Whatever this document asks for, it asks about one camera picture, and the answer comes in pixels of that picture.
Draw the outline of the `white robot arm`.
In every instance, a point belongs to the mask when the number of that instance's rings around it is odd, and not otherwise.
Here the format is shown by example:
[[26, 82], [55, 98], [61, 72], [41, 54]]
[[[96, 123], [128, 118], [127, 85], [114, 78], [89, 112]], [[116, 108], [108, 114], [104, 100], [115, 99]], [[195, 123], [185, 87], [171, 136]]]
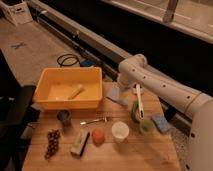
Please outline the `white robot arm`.
[[125, 90], [134, 83], [192, 120], [185, 171], [213, 171], [213, 97], [149, 70], [142, 54], [119, 63], [119, 87]]

